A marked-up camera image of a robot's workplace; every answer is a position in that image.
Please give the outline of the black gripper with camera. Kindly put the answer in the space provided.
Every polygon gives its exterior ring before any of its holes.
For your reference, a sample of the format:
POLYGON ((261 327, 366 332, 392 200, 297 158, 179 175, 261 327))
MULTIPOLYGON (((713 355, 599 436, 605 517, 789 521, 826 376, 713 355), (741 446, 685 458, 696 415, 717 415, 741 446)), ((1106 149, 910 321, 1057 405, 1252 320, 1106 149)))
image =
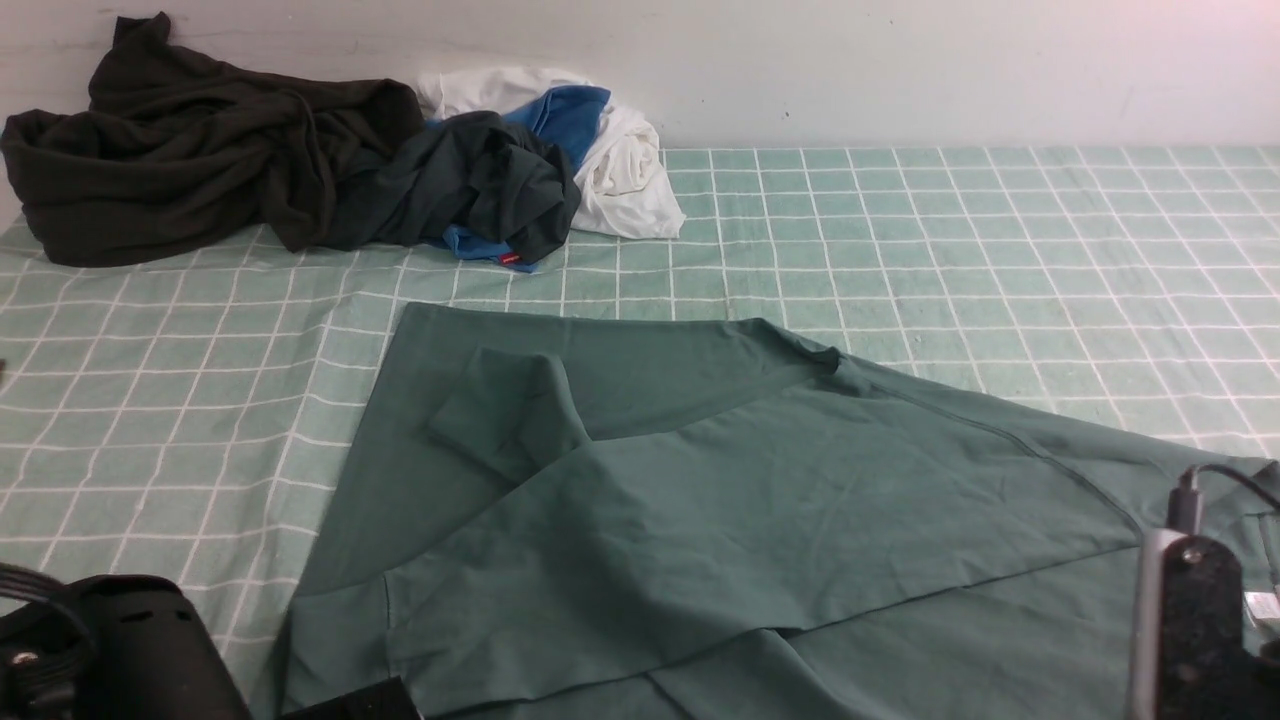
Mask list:
POLYGON ((174 582, 102 574, 64 583, 4 564, 5 719, 247 719, 197 609, 174 582))

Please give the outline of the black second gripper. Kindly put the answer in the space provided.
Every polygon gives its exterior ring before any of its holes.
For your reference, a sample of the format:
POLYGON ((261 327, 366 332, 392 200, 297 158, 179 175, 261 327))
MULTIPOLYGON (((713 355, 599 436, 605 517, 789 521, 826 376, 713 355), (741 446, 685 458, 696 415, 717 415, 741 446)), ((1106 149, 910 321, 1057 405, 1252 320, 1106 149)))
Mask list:
POLYGON ((1128 676, 1130 719, 1275 719, 1277 641, 1256 652, 1245 623, 1275 623, 1276 593, 1245 591, 1243 568, 1202 534, 1201 477, 1234 480, 1271 509, 1277 498, 1226 465, 1192 465, 1167 496, 1165 523, 1144 534, 1128 676))

